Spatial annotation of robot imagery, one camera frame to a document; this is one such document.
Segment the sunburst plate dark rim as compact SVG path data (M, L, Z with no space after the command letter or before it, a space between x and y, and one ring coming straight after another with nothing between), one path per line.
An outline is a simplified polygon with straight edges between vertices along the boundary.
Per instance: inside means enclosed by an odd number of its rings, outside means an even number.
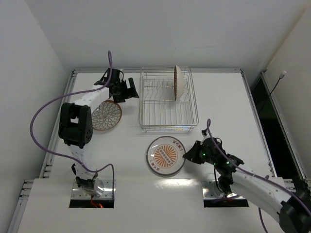
M146 151L149 169L158 176L170 177L184 166L186 149L182 142L172 136L161 136L151 142Z

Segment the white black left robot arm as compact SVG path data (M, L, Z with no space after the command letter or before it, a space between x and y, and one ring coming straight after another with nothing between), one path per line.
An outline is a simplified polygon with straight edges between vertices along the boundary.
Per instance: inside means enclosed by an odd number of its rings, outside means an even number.
M99 197L104 191L98 178L99 170L92 161L91 148L88 146L93 136L92 113L110 98L113 103L138 98L133 78L125 80L121 70L109 68L90 91L78 100L65 102L61 106L58 135L68 146L75 161L71 169L78 188L91 197Z

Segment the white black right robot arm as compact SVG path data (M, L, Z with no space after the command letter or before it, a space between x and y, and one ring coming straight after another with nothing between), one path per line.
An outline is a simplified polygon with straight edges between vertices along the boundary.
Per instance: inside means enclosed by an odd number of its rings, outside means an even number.
M285 233L311 231L311 198L307 191L290 192L285 187L247 170L243 160L226 153L218 138L196 141L184 159L208 163L220 174L216 187L222 195L231 193L246 198L270 215Z

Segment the floral plate orange rim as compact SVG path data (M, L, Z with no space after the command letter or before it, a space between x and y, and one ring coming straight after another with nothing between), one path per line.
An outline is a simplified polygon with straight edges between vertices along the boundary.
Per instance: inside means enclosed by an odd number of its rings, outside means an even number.
M93 129L106 131L114 128L122 117L122 109L112 100L102 102L92 113Z
M184 92L184 77L181 68L177 65L174 67L173 87L174 99L178 101Z

